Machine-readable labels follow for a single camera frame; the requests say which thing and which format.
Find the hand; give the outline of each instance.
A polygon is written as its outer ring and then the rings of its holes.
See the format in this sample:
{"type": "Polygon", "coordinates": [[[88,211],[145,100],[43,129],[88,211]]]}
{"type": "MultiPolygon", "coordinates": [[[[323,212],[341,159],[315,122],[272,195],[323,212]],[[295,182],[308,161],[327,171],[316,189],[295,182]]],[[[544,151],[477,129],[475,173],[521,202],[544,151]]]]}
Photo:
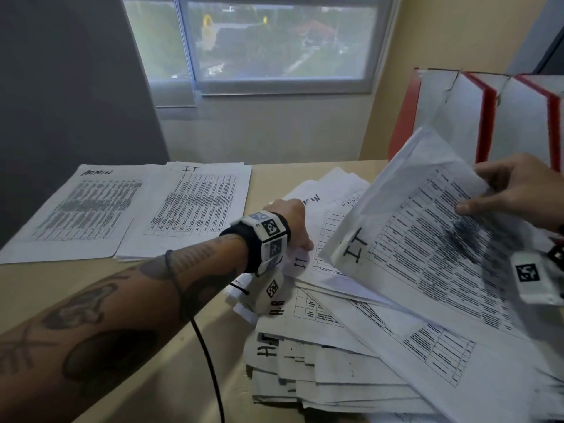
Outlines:
{"type": "Polygon", "coordinates": [[[306,231],[306,207],[300,199],[274,200],[271,205],[265,206],[264,210],[276,212],[288,221],[292,233],[289,246],[304,248],[306,251],[314,248],[314,242],[306,231]]]}
{"type": "Polygon", "coordinates": [[[504,212],[554,232],[564,224],[564,177],[536,157],[512,155],[474,165],[493,189],[456,206],[459,215],[504,212]]]}

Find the beige desk surface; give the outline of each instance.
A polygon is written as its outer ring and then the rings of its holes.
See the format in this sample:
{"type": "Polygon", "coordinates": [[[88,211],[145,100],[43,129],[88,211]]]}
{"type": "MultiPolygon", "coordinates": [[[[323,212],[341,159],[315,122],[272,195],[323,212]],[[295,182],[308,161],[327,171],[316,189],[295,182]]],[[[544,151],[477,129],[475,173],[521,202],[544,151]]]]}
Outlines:
{"type": "MultiPolygon", "coordinates": [[[[253,166],[245,213],[261,209],[307,179],[339,166],[372,182],[386,161],[261,164],[253,166]]],[[[111,258],[0,266],[0,332],[96,280],[133,264],[111,258]]],[[[295,408],[253,404],[241,360],[251,327],[222,294],[197,316],[220,383],[226,420],[233,423],[302,422],[295,408]]],[[[219,413],[204,354],[187,325],[141,370],[77,420],[120,423],[218,422],[219,413]]]]}

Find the fingernail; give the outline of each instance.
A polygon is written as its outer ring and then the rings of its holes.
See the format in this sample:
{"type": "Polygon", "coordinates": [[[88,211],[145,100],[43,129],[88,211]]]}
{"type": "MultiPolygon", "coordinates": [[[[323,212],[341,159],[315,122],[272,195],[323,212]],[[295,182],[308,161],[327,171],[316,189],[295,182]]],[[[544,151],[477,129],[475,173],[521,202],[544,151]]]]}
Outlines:
{"type": "Polygon", "coordinates": [[[470,206],[466,203],[459,203],[456,205],[455,211],[459,215],[468,215],[470,213],[470,206]]]}

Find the desk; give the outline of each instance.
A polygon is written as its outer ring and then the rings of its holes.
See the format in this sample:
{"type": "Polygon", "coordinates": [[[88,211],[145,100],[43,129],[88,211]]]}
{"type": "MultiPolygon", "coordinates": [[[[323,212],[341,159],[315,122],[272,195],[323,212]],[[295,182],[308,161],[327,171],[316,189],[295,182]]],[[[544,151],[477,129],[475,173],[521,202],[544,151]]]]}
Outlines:
{"type": "MultiPolygon", "coordinates": [[[[262,209],[306,179],[338,166],[372,182],[386,161],[260,164],[253,166],[245,213],[262,209]]],[[[96,280],[134,263],[111,258],[0,266],[0,332],[96,280]]],[[[251,327],[219,294],[196,317],[212,356],[229,423],[302,422],[295,408],[253,404],[241,360],[251,327]]],[[[219,421],[204,354],[190,325],[137,373],[81,415],[77,423],[194,423],[219,421]]]]}

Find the beige wall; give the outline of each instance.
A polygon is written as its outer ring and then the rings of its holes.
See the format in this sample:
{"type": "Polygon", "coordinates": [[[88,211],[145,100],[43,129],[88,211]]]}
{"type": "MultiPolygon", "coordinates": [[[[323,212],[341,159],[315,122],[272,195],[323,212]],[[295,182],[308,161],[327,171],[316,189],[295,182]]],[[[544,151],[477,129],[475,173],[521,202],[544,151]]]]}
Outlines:
{"type": "Polygon", "coordinates": [[[546,0],[403,0],[361,160],[387,145],[413,68],[503,73],[546,0]]]}

